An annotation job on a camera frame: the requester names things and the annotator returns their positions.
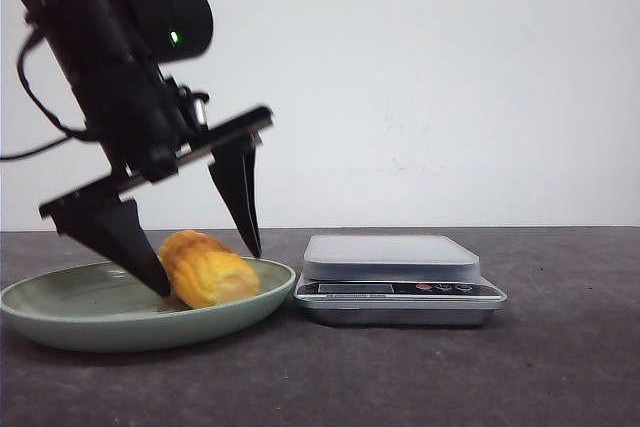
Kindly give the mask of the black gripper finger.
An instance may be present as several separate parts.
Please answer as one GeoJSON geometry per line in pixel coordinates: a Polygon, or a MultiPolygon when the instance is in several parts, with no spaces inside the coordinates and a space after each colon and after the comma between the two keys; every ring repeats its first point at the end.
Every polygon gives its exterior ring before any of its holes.
{"type": "Polygon", "coordinates": [[[248,134],[212,150],[210,176],[236,228],[251,254],[262,256],[255,206],[255,159],[260,143],[257,134],[248,134]]]}
{"type": "Polygon", "coordinates": [[[171,292],[154,249],[143,232],[134,200],[71,199],[49,206],[57,231],[123,267],[160,296],[171,292]]]}

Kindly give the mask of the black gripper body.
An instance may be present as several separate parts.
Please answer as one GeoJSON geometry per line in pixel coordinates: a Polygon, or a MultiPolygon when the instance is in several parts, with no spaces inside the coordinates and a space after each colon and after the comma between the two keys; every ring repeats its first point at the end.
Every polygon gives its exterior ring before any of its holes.
{"type": "Polygon", "coordinates": [[[43,217],[51,218],[56,202],[115,200],[141,183],[162,181],[272,121],[260,105],[209,127],[199,111],[208,95],[161,73],[162,64],[208,49],[214,19],[207,0],[27,0],[27,6],[30,44],[48,43],[85,117],[83,128],[65,134],[100,144],[111,166],[107,176],[42,204],[43,217]]]}

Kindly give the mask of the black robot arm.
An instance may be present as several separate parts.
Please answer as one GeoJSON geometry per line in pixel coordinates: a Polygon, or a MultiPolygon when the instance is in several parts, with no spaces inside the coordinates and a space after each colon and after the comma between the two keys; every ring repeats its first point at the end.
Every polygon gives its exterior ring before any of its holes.
{"type": "Polygon", "coordinates": [[[111,167],[92,183],[39,208],[57,231],[126,269],[160,296],[170,282],[139,223],[137,205],[121,194],[162,181],[199,157],[250,252],[261,242],[254,200],[258,133],[272,122],[258,106],[209,127],[209,97],[164,76],[160,65],[203,54],[214,33],[207,0],[21,0],[32,49],[50,46],[78,102],[83,129],[69,139],[98,143],[111,167]]]}

